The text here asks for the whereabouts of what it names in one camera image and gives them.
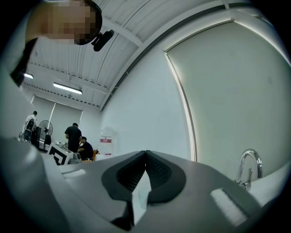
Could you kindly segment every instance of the ceiling light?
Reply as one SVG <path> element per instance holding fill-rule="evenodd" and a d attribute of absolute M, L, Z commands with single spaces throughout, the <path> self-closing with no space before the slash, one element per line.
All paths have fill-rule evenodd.
<path fill-rule="evenodd" d="M 27 74 L 27 73 L 24 74 L 24 77 L 32 78 L 32 79 L 33 79 L 33 75 L 31 75 L 31 74 Z"/>
<path fill-rule="evenodd" d="M 61 84 L 58 84 L 58 83 L 55 83 L 55 82 L 54 82 L 54 86 L 57 87 L 57 88 L 60 88 L 60 89 L 64 89 L 66 91 L 70 91 L 70 92 L 82 95 L 82 91 L 81 90 L 78 90 L 78 89 L 75 89 L 75 88 L 72 88 L 72 87 L 69 87 L 69 86 L 61 85 Z"/>

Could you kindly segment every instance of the sink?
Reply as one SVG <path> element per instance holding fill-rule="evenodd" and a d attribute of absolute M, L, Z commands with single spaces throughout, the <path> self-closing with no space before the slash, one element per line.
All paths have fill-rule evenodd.
<path fill-rule="evenodd" d="M 290 169 L 291 161 L 276 172 L 253 181 L 249 193 L 262 207 L 265 206 L 268 202 L 280 195 L 289 177 Z"/>

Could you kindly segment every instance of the standing fan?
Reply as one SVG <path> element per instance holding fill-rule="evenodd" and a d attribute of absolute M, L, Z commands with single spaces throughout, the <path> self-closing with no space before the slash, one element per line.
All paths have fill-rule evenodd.
<path fill-rule="evenodd" d="M 44 150 L 45 150 L 45 143 L 46 143 L 46 140 L 47 140 L 46 136 L 47 135 L 49 135 L 49 136 L 52 135 L 53 126 L 49 121 L 45 120 L 45 121 L 42 121 L 38 127 L 41 128 L 40 137 L 45 141 L 44 142 Z"/>

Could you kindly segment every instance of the faucet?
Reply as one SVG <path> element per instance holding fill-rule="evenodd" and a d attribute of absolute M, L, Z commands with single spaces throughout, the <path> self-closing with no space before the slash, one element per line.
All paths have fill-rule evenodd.
<path fill-rule="evenodd" d="M 241 159 L 240 159 L 240 165 L 239 165 L 237 176 L 236 176 L 236 183 L 237 184 L 241 183 L 241 174 L 242 174 L 242 170 L 244 168 L 245 159 L 248 155 L 251 156 L 256 163 L 256 169 L 257 169 L 256 176 L 257 176 L 257 178 L 262 178 L 262 176 L 263 176 L 262 160 L 260 159 L 258 153 L 253 149 L 247 149 L 243 152 Z M 252 175 L 252 169 L 249 168 L 247 182 L 242 183 L 242 186 L 246 190 L 250 190 L 250 188 L 251 188 L 251 175 Z"/>

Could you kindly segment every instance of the black t-shirt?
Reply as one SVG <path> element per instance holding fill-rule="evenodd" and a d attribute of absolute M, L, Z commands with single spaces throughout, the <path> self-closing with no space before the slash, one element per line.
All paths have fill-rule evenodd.
<path fill-rule="evenodd" d="M 72 152 L 77 152 L 79 148 L 81 130 L 75 126 L 70 126 L 66 129 L 65 134 L 69 135 L 68 149 Z"/>
<path fill-rule="evenodd" d="M 80 152 L 81 158 L 86 159 L 86 158 L 92 158 L 93 156 L 93 148 L 90 145 L 90 143 L 85 142 L 81 148 L 84 148 L 82 152 Z"/>

